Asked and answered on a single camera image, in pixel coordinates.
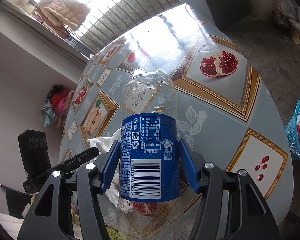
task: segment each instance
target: concrete floor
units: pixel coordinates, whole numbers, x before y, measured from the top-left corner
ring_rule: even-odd
[[[258,72],[268,88],[284,126],[291,119],[300,99],[300,45],[289,30],[271,21],[243,19],[223,31]],[[290,211],[300,216],[300,161],[293,161],[294,193]],[[293,230],[284,220],[279,230],[284,238]]]

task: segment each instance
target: laundry basket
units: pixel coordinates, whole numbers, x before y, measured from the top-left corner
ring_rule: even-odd
[[[285,132],[289,142],[289,148],[291,152],[291,158],[294,160],[300,160],[300,145],[297,136],[297,116],[300,115],[300,100],[297,103],[296,110],[292,116],[290,122],[285,128]]]

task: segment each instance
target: glossy tablecloth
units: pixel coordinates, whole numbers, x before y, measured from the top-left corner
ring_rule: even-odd
[[[224,55],[232,63],[222,73]],[[209,72],[207,64],[217,65],[218,71]],[[186,4],[139,24],[90,60],[66,119],[59,161],[88,148],[87,139],[111,136],[120,128],[122,87],[138,67],[149,72],[162,68],[171,75],[177,89],[178,138],[221,169],[246,169],[281,222],[292,200],[293,173],[276,106],[236,46]],[[131,111],[144,109],[150,100],[140,95]],[[201,196],[187,186],[182,172],[180,190],[185,223],[179,239],[186,240]],[[223,199],[218,236],[224,233],[227,192]],[[116,228],[115,207],[105,195],[99,202],[105,223]]]

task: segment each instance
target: beige puffer jacket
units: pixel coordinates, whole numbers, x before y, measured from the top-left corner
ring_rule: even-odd
[[[85,21],[90,8],[76,0],[40,0],[38,7],[55,26],[63,24],[75,31]]]

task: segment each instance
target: empty bottle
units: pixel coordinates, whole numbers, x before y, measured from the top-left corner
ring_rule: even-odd
[[[122,90],[119,202],[123,240],[174,240],[184,212],[180,198],[176,89],[162,69],[138,68]]]

